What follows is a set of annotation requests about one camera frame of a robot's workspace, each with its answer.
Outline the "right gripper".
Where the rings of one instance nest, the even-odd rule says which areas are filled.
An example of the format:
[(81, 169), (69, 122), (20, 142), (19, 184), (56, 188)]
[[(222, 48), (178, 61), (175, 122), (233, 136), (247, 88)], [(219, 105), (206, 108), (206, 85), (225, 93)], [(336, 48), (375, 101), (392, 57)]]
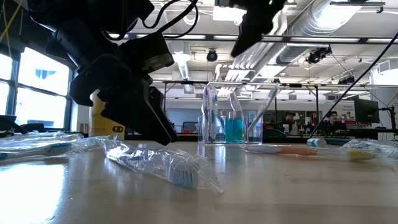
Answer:
[(284, 8), (286, 0), (229, 0), (229, 7), (247, 11), (240, 24), (241, 32), (231, 51), (237, 57), (247, 51), (268, 34), (273, 28), (274, 16)]

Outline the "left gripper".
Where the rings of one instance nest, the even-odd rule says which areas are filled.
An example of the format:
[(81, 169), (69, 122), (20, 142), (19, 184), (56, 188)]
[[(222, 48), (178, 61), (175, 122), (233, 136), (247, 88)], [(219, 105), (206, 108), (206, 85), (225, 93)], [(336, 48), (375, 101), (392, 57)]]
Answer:
[(164, 94), (150, 86), (151, 35), (120, 45), (89, 30), (59, 28), (46, 49), (62, 52), (78, 67), (70, 83), (70, 96), (79, 105), (93, 106), (97, 91), (105, 103), (101, 115), (164, 146), (177, 140), (173, 124), (163, 109)]

